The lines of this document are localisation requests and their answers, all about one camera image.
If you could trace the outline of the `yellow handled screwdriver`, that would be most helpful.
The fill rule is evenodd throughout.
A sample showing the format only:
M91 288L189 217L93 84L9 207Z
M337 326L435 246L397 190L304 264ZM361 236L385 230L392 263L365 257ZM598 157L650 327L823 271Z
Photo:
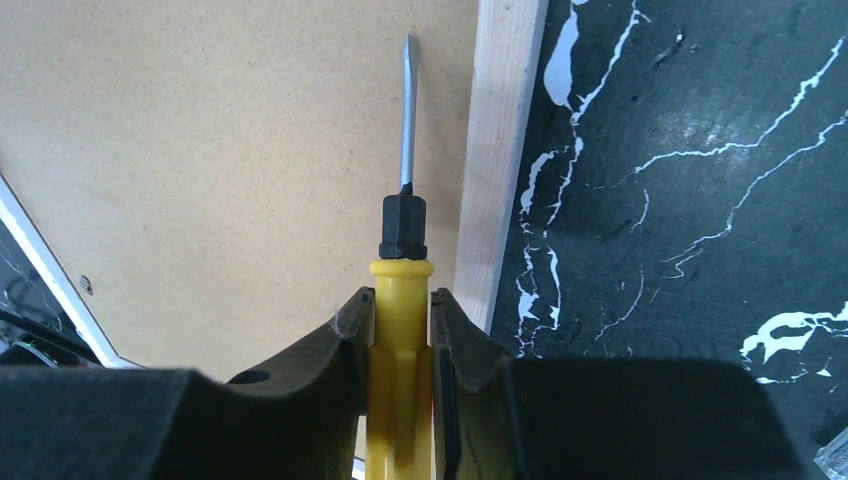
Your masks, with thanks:
M429 279L426 201L414 192L420 44L407 34L399 190L384 198L375 277L373 344L368 351L368 479L432 475L432 360L428 344Z

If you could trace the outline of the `white wooden photo frame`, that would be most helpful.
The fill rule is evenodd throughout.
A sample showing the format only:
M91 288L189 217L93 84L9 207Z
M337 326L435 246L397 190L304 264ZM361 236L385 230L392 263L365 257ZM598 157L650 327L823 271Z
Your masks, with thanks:
M434 286L488 328L544 1L5 1L1 218L98 360L228 379L372 280L421 46Z

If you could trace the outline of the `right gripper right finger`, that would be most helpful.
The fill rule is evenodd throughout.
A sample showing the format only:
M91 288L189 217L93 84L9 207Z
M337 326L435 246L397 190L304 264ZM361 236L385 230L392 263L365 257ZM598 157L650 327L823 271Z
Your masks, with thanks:
M743 369L696 359L510 355L453 294L431 295L439 479L798 479Z

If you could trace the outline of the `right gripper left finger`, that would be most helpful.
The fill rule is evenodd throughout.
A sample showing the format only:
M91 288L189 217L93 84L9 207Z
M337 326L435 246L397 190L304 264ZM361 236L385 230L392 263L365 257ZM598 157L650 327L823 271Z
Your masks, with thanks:
M1 370L5 479L348 479L375 294L226 382L192 369Z

